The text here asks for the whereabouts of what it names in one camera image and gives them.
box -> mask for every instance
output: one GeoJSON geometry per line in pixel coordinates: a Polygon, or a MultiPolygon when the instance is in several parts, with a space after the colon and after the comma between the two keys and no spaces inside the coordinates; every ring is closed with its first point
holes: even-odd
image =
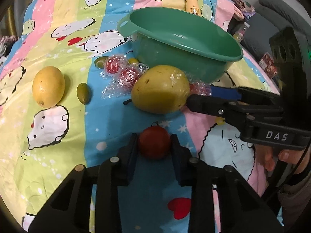
{"type": "Polygon", "coordinates": [[[259,65],[270,79],[277,75],[277,68],[274,66],[273,58],[268,52],[263,55],[259,61],[259,65]]]}

lemon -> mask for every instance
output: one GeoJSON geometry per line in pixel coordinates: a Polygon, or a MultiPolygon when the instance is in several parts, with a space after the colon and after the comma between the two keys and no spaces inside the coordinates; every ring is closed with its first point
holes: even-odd
{"type": "Polygon", "coordinates": [[[65,78],[62,72],[53,66],[41,69],[32,82],[32,96],[43,108],[54,107],[65,92],[65,78]]]}
{"type": "Polygon", "coordinates": [[[135,58],[129,58],[128,62],[129,62],[129,64],[139,63],[138,59],[135,59],[135,58]]]}
{"type": "Polygon", "coordinates": [[[166,114],[179,110],[189,96],[189,81],[184,72],[169,65],[147,70],[134,84],[133,104],[144,111],[166,114]]]}

bowl rim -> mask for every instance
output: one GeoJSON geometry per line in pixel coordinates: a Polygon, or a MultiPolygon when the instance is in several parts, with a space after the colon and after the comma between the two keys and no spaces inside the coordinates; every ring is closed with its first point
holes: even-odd
{"type": "MultiPolygon", "coordinates": [[[[127,18],[127,20],[131,21],[131,15],[133,13],[136,13],[137,11],[140,11],[140,10],[175,10],[175,11],[180,11],[182,13],[187,13],[189,14],[189,16],[193,16],[193,17],[198,17],[197,15],[194,15],[194,14],[191,14],[189,12],[186,12],[186,11],[183,11],[183,10],[178,10],[178,9],[172,9],[172,8],[167,8],[167,7],[145,7],[145,8],[140,8],[140,9],[137,9],[137,10],[134,10],[134,11],[131,11],[129,14],[127,14],[124,18],[127,18]]],[[[218,27],[219,29],[221,29],[222,31],[224,31],[221,27],[219,27],[217,24],[203,18],[203,17],[199,17],[200,19],[199,20],[206,20],[212,24],[214,24],[216,27],[218,27]]],[[[120,32],[120,25],[121,25],[122,21],[119,21],[118,22],[118,25],[117,25],[117,29],[118,31],[120,32]]],[[[203,56],[203,57],[206,57],[206,58],[211,58],[211,59],[214,59],[214,60],[218,60],[218,61],[224,61],[224,62],[235,62],[235,61],[239,61],[243,58],[243,50],[241,48],[241,45],[236,42],[236,40],[226,31],[224,31],[230,38],[232,38],[232,40],[234,40],[234,42],[239,46],[239,49],[240,49],[240,54],[238,56],[235,56],[235,57],[231,57],[231,56],[226,56],[226,55],[221,55],[221,54],[217,54],[217,53],[209,53],[209,54],[206,54],[200,50],[196,50],[194,48],[191,48],[191,47],[188,47],[188,46],[184,46],[184,45],[181,45],[179,43],[175,43],[175,42],[170,42],[170,41],[167,41],[165,39],[162,39],[160,37],[158,37],[158,35],[152,33],[151,31],[147,30],[147,29],[144,29],[140,26],[138,26],[137,24],[133,23],[131,21],[131,23],[133,25],[135,25],[136,27],[136,30],[134,33],[140,33],[142,35],[145,35],[146,37],[149,37],[149,38],[152,38],[153,40],[156,40],[156,41],[159,41],[159,42],[162,42],[164,44],[167,44],[167,45],[170,45],[170,46],[173,46],[173,47],[176,47],[178,49],[182,49],[182,50],[185,50],[185,51],[188,51],[188,52],[191,52],[191,53],[194,53],[194,54],[197,54],[197,55],[200,55],[200,56],[203,56]]]]}

bowl handle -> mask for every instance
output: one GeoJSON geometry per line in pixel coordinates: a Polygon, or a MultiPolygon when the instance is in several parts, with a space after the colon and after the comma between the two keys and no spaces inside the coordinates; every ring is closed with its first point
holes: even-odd
{"type": "Polygon", "coordinates": [[[130,20],[131,13],[123,17],[117,24],[117,30],[123,37],[129,37],[136,33],[137,25],[131,22],[130,20]]]}

sleeve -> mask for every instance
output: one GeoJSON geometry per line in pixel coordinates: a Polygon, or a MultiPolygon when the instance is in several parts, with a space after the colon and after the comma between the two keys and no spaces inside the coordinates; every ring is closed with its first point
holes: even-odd
{"type": "Polygon", "coordinates": [[[284,230],[287,231],[299,218],[311,198],[311,171],[295,185],[286,184],[278,193],[282,206],[284,230]]]}

